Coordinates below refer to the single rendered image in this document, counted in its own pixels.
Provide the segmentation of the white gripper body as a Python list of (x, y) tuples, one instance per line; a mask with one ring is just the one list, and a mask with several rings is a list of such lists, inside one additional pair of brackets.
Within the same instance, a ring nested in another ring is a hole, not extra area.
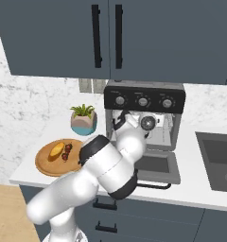
[(164, 129), (165, 130), (171, 130), (172, 128), (173, 128), (172, 114), (171, 113), (166, 113), (165, 114), (165, 119), (164, 119)]

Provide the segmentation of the black and silver toaster oven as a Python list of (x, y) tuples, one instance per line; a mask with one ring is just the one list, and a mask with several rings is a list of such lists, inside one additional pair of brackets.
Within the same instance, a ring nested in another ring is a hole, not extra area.
[[(123, 96), (123, 105), (117, 105), (115, 99)], [(138, 100), (144, 97), (148, 104), (140, 106)], [(129, 111), (133, 119), (143, 128), (147, 136), (148, 150), (173, 151), (176, 148), (179, 127), (185, 103), (185, 90), (182, 84), (151, 81), (109, 80), (104, 89), (104, 109), (106, 114), (106, 135), (115, 143), (113, 113)], [(170, 99), (170, 108), (163, 106), (163, 101)], [(164, 129), (165, 114), (171, 113), (173, 128)]]

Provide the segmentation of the toaster oven glass door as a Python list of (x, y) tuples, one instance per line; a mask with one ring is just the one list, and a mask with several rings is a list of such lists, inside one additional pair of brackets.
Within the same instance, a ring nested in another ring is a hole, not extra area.
[(145, 182), (161, 182), (180, 184), (181, 177), (174, 152), (148, 150), (134, 164), (138, 170), (138, 180)]

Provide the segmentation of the red kebab skewer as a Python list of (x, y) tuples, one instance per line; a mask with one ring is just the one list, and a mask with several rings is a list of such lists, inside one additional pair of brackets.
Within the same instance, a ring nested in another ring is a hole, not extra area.
[(71, 151), (72, 147), (73, 147), (72, 144), (65, 145), (64, 152), (61, 155), (61, 157), (62, 157), (62, 159), (63, 159), (64, 162), (67, 161), (68, 156), (70, 154), (70, 151)]

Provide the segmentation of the dark grey base cupboard door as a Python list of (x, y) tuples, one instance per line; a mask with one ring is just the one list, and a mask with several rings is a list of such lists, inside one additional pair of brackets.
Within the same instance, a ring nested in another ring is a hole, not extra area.
[(227, 212), (205, 210), (194, 242), (227, 242)]

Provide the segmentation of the dark grey sink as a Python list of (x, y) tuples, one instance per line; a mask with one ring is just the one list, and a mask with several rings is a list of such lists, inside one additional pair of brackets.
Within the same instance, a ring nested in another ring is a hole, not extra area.
[(196, 132), (211, 189), (227, 192), (227, 134)]

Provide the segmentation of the green plant in faceted pot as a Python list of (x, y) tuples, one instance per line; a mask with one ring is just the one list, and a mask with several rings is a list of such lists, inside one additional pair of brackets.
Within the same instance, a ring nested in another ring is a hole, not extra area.
[(96, 130), (97, 115), (95, 108), (90, 105), (71, 107), (71, 129), (78, 135), (87, 136)]

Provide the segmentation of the dark grey drawer front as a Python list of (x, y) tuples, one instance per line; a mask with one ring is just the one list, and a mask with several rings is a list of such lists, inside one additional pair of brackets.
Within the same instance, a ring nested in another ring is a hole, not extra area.
[[(114, 200), (107, 196), (97, 195), (96, 199), (105, 204), (113, 204)], [(93, 207), (96, 199), (75, 209), (78, 223), (90, 222), (93, 218), (104, 216), (133, 216), (134, 218), (150, 218), (163, 221), (182, 222), (199, 225), (204, 210), (181, 205), (164, 204), (136, 199), (116, 200), (117, 210), (104, 210)]]
[[(117, 233), (97, 231), (95, 226), (113, 227)], [(195, 224), (163, 221), (133, 216), (104, 216), (79, 223), (89, 242), (193, 242), (198, 229)]]

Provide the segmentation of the round wooden board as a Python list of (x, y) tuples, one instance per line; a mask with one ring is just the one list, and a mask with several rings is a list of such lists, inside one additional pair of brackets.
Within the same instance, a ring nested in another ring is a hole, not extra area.
[[(68, 144), (72, 144), (73, 146), (66, 162), (64, 162), (61, 157), (64, 150), (55, 158), (49, 157), (49, 153), (52, 148), (60, 142), (64, 143), (64, 147)], [(51, 177), (59, 177), (70, 171), (78, 171), (80, 169), (79, 151), (81, 149), (81, 145), (82, 142), (76, 139), (60, 139), (53, 141), (38, 151), (35, 157), (35, 165), (39, 171)]]

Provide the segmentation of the grey wall socket plate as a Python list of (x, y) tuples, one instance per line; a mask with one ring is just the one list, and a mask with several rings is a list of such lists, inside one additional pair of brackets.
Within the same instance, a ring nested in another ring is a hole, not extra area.
[(79, 91), (81, 93), (91, 93), (92, 92), (92, 81), (89, 78), (79, 79)]
[(106, 86), (105, 79), (94, 79), (93, 80), (93, 88), (95, 94), (102, 94), (104, 92), (104, 88)]

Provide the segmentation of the dark grey wall cupboard door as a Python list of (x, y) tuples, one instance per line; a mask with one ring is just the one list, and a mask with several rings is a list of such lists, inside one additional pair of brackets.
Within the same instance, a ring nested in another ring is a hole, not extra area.
[[(100, 9), (100, 68), (92, 5)], [(14, 76), (110, 76), (108, 0), (0, 0), (0, 37)]]
[[(122, 68), (115, 68), (115, 5), (122, 5)], [(109, 0), (111, 78), (227, 81), (227, 0)]]

